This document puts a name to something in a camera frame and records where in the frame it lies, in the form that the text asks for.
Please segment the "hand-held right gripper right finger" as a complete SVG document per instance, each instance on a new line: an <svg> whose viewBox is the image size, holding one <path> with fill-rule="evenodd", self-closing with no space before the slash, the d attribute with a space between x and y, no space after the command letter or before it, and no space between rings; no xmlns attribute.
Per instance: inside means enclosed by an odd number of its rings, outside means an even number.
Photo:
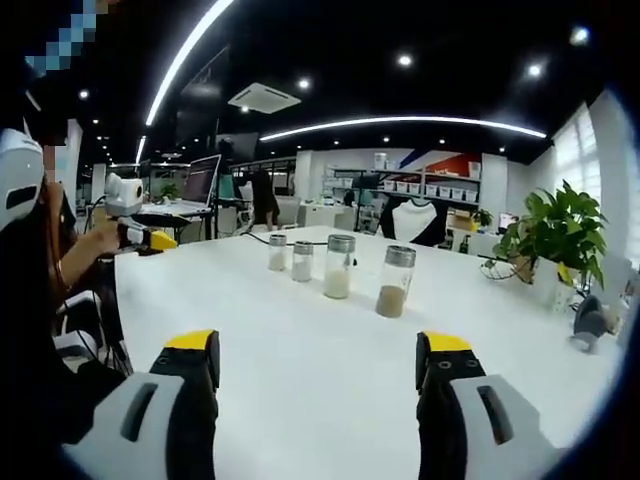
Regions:
<svg viewBox="0 0 640 480"><path fill-rule="evenodd" d="M418 333L415 384L420 479L540 479L561 457L538 410L467 341Z"/></svg>

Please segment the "person's left hand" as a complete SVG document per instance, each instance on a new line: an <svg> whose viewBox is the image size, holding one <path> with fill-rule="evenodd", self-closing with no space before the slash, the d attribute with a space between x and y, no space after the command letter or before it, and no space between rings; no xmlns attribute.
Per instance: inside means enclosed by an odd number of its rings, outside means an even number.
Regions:
<svg viewBox="0 0 640 480"><path fill-rule="evenodd" d="M78 240L78 247L85 260L94 261L102 255L114 254L122 244L121 230L123 225L108 220L84 234Z"/></svg>

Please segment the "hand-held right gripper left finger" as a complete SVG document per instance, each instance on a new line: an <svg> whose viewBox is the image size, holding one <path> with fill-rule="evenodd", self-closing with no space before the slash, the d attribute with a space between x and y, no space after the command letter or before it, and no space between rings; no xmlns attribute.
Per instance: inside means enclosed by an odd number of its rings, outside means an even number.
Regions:
<svg viewBox="0 0 640 480"><path fill-rule="evenodd" d="M179 335L97 405L91 428L63 451L90 479L214 479L219 380L219 332Z"/></svg>

